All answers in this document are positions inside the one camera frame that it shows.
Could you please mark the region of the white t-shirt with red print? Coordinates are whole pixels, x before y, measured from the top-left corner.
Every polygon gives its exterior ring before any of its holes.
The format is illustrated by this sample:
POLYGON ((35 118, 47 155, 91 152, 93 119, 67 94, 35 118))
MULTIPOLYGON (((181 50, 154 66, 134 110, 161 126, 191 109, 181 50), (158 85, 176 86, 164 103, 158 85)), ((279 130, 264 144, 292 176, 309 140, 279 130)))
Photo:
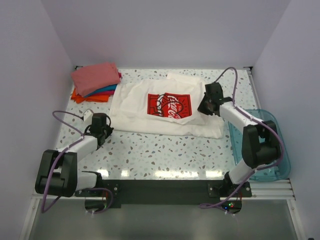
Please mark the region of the white t-shirt with red print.
POLYGON ((220 139, 224 120, 197 110, 204 95, 201 78, 176 73, 121 83, 111 101, 111 125, 125 132, 220 139))

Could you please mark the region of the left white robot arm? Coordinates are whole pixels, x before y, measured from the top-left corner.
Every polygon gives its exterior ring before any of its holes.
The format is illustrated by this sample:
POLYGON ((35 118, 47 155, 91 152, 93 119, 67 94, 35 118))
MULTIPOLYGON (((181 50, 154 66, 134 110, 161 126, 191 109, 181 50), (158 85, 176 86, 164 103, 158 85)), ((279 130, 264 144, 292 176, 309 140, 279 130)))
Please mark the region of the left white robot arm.
POLYGON ((71 197, 77 191, 86 190, 92 196, 99 196, 104 190, 101 174, 79 171, 78 163, 99 150, 112 132, 110 117, 105 113, 94 113, 91 123, 77 141, 58 150, 44 151, 35 181, 35 192, 71 197))

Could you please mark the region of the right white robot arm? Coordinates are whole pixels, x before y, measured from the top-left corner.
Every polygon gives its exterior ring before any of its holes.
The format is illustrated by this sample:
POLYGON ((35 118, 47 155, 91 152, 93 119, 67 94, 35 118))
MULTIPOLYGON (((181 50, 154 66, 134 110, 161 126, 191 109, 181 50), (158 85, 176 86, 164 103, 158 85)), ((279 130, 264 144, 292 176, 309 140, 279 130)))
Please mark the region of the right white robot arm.
POLYGON ((255 172, 283 159, 285 147, 276 124, 256 118, 237 106, 231 97, 224 96, 219 83, 205 85, 204 97, 197 110, 207 116, 215 115, 227 120, 242 134, 242 159, 224 175, 222 184, 217 188, 220 194, 235 196, 255 172))

